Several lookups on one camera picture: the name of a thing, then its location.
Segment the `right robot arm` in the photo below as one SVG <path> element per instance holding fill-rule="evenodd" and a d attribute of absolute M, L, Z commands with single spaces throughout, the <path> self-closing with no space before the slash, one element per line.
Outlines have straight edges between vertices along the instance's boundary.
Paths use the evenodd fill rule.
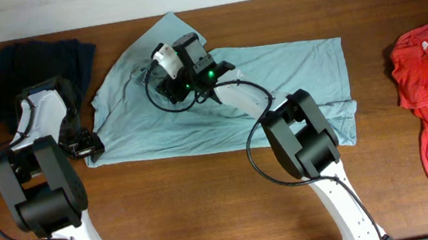
<path fill-rule="evenodd" d="M 290 185 L 313 189 L 343 240 L 392 240 L 353 191 L 338 138 L 305 90 L 268 91 L 230 62 L 216 62 L 193 32 L 172 45 L 159 44 L 151 59 L 152 68 L 162 67 L 167 73 L 156 90 L 170 103 L 193 93 L 254 118 L 253 127 L 264 131 L 280 166 L 294 178 Z"/>

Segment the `light blue t-shirt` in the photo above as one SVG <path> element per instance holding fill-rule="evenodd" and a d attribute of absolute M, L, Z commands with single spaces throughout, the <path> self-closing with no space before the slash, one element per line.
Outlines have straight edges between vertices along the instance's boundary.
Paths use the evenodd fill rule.
<path fill-rule="evenodd" d="M 92 105 L 94 132 L 105 146 L 88 167 L 176 156 L 207 155 L 246 147 L 266 147 L 255 119 L 238 108 L 207 100 L 170 104 L 155 87 L 166 73 L 157 67 L 144 84 L 157 44 L 172 44 L 192 27 L 167 13 L 115 62 Z M 341 145 L 355 145 L 357 102 L 351 98 L 341 38 L 244 48 L 217 48 L 216 61 L 228 61 L 270 91 L 306 90 L 320 107 Z"/>

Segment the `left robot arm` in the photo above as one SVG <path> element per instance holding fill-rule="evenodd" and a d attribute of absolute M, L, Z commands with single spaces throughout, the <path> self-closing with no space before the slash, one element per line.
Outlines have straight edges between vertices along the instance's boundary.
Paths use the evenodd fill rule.
<path fill-rule="evenodd" d="M 80 91 L 51 77 L 16 97 L 18 128 L 0 151 L 0 193 L 17 227 L 31 240 L 102 240 L 71 161 L 97 159 L 99 136 L 81 126 Z"/>

